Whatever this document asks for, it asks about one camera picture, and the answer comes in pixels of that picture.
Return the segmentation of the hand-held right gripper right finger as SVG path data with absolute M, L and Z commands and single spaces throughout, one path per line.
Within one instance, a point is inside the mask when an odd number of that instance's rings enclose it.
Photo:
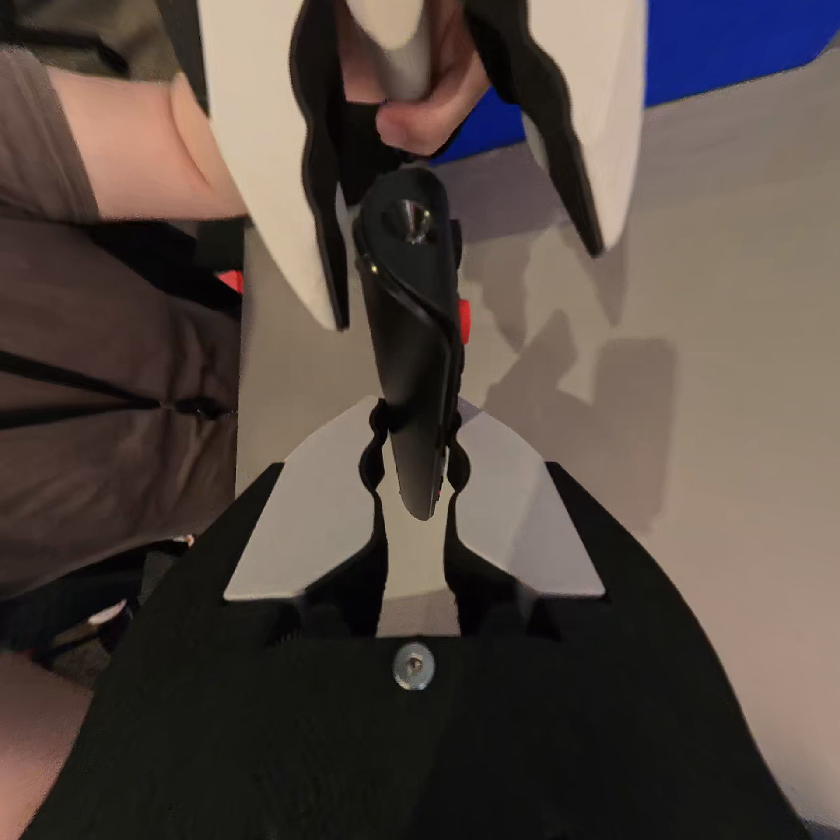
M 573 524 L 548 464 L 495 417 L 458 400 L 455 438 L 467 477 L 451 498 L 460 545 L 527 592 L 602 597 L 606 588 Z

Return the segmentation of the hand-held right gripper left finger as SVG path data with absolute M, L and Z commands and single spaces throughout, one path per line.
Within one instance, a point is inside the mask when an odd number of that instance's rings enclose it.
M 226 601 L 298 599 L 369 545 L 385 474 L 381 408 L 368 395 L 291 452 L 227 584 Z

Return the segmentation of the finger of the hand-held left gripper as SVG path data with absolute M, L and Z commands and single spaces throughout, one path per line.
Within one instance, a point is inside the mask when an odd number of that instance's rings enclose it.
M 471 35 L 583 246 L 602 256 L 623 235 L 634 191 L 648 3 L 473 1 Z
M 198 2 L 209 117 L 248 215 L 325 329 L 350 324 L 330 2 Z

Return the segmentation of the blue plastic bin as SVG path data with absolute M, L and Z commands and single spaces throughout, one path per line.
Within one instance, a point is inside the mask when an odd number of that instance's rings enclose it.
M 670 102 L 799 67 L 838 31 L 839 2 L 529 2 L 534 42 L 560 66 L 586 169 L 611 177 L 640 123 L 640 102 Z

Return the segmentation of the black remote control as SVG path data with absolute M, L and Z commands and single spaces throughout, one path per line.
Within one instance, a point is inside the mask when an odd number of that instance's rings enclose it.
M 352 234 L 402 502 L 426 521 L 443 483 L 465 364 L 460 224 L 444 184 L 414 166 L 373 184 Z

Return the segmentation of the person's right forearm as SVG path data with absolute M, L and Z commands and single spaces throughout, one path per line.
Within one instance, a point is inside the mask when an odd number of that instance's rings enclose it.
M 89 689 L 1 654 L 1 838 L 17 839 L 51 790 L 91 703 Z

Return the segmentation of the person's left forearm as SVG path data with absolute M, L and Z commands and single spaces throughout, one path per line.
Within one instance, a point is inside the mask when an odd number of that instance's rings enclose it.
M 245 202 L 182 72 L 121 80 L 48 69 L 101 220 L 217 221 Z

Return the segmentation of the person's left hand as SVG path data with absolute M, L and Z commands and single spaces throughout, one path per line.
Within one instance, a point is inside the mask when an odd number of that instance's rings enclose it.
M 432 86 L 424 100 L 387 101 L 375 63 L 347 3 L 333 2 L 345 100 L 376 106 L 375 126 L 385 145 L 409 154 L 437 153 L 490 87 L 457 1 L 429 2 Z

